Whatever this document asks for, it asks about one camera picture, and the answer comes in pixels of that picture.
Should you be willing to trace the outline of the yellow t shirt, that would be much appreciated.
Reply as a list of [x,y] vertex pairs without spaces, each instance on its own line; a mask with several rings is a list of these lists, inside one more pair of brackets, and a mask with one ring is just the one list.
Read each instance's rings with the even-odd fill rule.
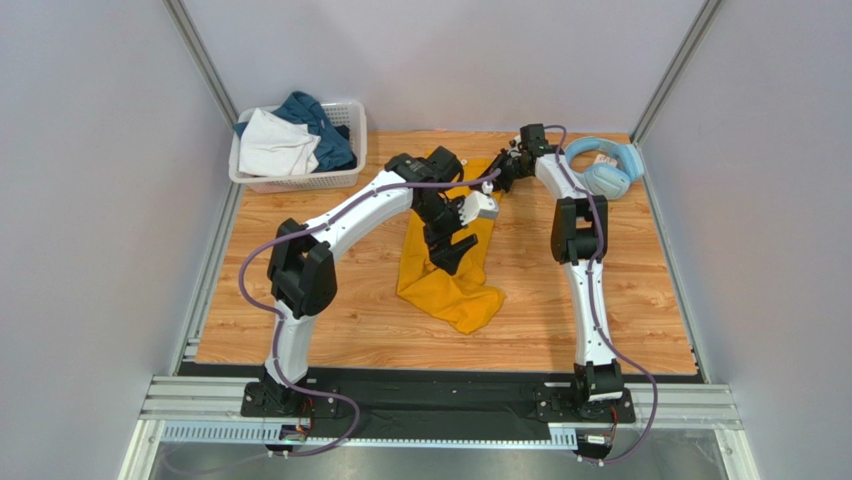
[[487,283],[485,272],[494,226],[493,220],[477,219],[453,236],[459,241],[475,235],[478,243],[463,256],[456,274],[449,275],[430,263],[424,222],[411,214],[399,263],[397,296],[462,334],[487,326],[505,300],[502,290]]

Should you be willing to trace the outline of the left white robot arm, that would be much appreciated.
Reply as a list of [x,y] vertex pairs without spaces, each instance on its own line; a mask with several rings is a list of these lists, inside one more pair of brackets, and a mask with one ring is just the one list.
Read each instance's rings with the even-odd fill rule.
[[337,207],[305,223],[284,221],[273,240],[252,251],[239,269],[238,287],[248,303],[274,314],[275,327],[264,373],[245,388],[242,416],[308,416],[314,399],[342,401],[339,393],[301,383],[315,323],[338,292],[338,262],[374,229],[411,210],[424,224],[430,262],[456,274],[478,238],[453,236],[481,213],[495,212],[493,178],[466,179],[461,161],[444,147],[426,158],[400,154]]

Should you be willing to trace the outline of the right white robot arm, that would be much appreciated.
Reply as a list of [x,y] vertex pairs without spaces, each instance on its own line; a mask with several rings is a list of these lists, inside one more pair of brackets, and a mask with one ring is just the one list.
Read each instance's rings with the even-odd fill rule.
[[542,124],[521,128],[487,169],[497,189],[534,177],[555,200],[550,248],[568,279],[577,331],[574,380],[551,407],[584,421],[607,421],[625,398],[619,356],[610,339],[603,293],[608,203],[645,173],[635,146],[599,137],[553,145]]

